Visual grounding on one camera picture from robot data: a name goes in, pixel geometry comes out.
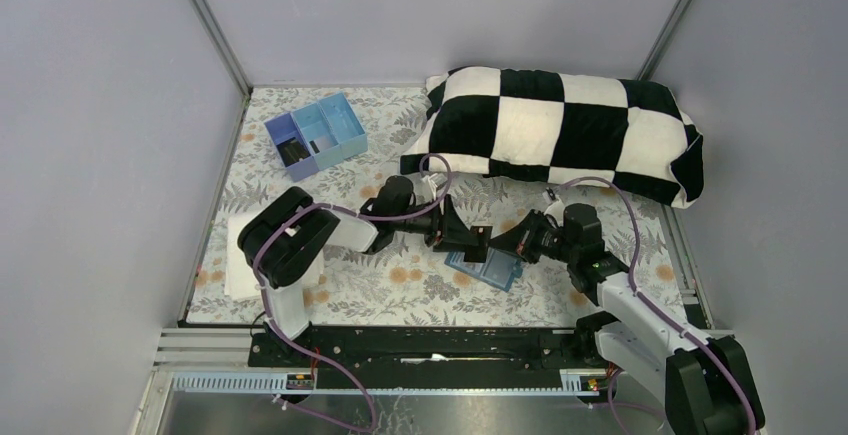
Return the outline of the black VIP credit card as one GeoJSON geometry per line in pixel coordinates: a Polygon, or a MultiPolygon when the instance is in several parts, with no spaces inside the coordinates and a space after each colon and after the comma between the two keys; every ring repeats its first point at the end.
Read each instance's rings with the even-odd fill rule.
{"type": "Polygon", "coordinates": [[[296,137],[277,144],[276,149],[285,167],[296,165],[310,157],[309,151],[296,137]]]}

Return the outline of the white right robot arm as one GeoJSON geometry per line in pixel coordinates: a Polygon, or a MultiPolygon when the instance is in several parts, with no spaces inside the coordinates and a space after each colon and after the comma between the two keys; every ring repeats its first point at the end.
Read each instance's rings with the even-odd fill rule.
{"type": "Polygon", "coordinates": [[[662,402],[677,434],[755,434],[765,415],[744,348],[732,336],[713,337],[641,290],[629,266],[605,247],[594,207],[565,206],[562,219],[533,210],[493,238],[492,248],[528,263],[565,263],[572,285],[599,312],[574,334],[580,355],[611,362],[662,402]]]}

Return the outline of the black and white checkered pillow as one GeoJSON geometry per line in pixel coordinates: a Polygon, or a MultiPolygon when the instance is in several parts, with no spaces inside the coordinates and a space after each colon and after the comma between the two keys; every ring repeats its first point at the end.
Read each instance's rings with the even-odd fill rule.
{"type": "Polygon", "coordinates": [[[485,66],[425,82],[429,107],[398,170],[578,180],[674,208],[704,190],[704,137],[665,85],[485,66]]]}

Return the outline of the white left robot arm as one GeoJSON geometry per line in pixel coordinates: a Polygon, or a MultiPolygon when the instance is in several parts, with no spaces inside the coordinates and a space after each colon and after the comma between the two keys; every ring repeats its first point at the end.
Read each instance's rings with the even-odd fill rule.
{"type": "Polygon", "coordinates": [[[324,247],[375,254],[398,232],[421,235],[431,250],[460,252],[472,262],[485,261],[491,234],[467,226],[447,193],[420,204],[413,182],[392,176],[358,212],[317,203],[292,187],[246,224],[237,246],[253,270],[271,331],[295,340],[310,325],[301,281],[324,247]]]}

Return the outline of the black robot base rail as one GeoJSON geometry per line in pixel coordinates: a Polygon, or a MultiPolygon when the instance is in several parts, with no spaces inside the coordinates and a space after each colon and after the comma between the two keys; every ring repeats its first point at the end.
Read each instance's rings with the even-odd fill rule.
{"type": "Polygon", "coordinates": [[[606,386],[615,367],[600,358],[586,334],[572,329],[491,327],[307,328],[292,348],[271,331],[251,339],[251,368],[329,369],[355,386],[363,373],[423,373],[435,368],[464,374],[494,370],[567,370],[596,375],[606,386]]]}

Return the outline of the blue card holder wallet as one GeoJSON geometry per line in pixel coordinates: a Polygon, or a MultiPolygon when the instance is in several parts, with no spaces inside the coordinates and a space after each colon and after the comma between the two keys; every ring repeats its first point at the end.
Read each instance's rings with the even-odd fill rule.
{"type": "Polygon", "coordinates": [[[489,249],[484,262],[467,262],[462,252],[450,252],[445,264],[465,275],[503,292],[509,292],[513,282],[523,275],[523,262],[502,251],[489,249]]]}

